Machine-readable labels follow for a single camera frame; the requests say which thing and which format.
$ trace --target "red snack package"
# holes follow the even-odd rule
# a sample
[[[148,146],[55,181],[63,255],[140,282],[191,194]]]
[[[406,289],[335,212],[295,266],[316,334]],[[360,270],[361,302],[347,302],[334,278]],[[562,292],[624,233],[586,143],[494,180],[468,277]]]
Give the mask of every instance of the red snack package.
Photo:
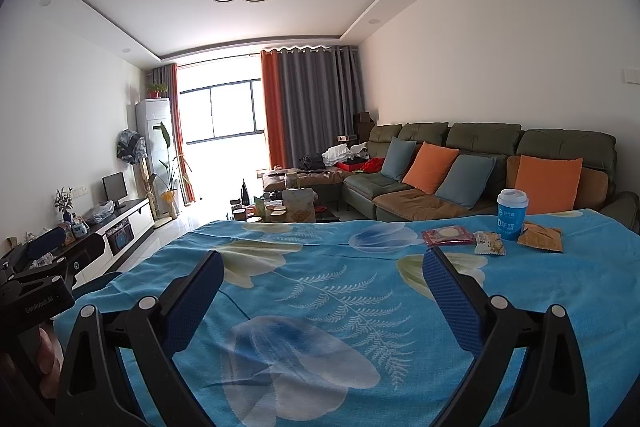
[[[372,158],[362,166],[362,170],[369,173],[380,172],[384,162],[384,158]]]
[[[425,230],[422,238],[428,247],[447,247],[450,245],[474,245],[474,237],[465,227],[453,225],[441,229]]]

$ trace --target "white wall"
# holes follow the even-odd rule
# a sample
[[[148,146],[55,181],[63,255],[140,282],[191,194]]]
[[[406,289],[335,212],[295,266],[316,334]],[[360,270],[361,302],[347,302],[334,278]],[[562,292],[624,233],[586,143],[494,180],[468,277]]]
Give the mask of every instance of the white wall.
[[[361,45],[378,123],[497,121],[618,139],[640,192],[639,0],[418,0]]]
[[[63,185],[90,190],[74,200],[77,213],[104,199],[102,177],[117,171],[138,197],[116,141],[135,129],[142,72],[48,22],[47,9],[24,0],[0,8],[0,252],[5,237],[58,222],[53,197]]]

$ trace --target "orange pillow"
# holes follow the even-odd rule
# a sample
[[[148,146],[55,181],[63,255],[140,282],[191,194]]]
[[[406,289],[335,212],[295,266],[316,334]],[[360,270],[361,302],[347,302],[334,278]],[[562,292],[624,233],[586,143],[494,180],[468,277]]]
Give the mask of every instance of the orange pillow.
[[[582,158],[543,160],[521,156],[515,188],[529,197],[527,214],[573,210],[578,193]]]
[[[433,194],[447,177],[458,152],[458,149],[423,143],[402,183]]]

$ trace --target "blue pillow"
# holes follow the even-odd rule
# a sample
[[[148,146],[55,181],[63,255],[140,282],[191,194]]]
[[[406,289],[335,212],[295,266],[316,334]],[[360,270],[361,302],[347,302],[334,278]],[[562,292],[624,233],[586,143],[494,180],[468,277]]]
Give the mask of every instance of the blue pillow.
[[[398,182],[402,181],[414,151],[415,141],[407,142],[406,140],[399,140],[395,137],[392,138],[380,173],[387,178]]]
[[[453,162],[435,196],[465,208],[473,208],[478,203],[494,166],[493,157],[461,154]]]

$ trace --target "computer monitor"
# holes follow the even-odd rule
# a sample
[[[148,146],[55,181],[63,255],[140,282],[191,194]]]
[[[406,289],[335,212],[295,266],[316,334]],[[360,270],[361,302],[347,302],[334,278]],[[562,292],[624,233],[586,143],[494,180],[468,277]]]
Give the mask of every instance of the computer monitor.
[[[119,200],[127,196],[127,187],[124,184],[122,172],[116,172],[111,176],[102,178],[102,184],[104,185],[104,191],[107,193],[107,199],[113,201],[116,210],[123,208],[124,205],[118,203]]]

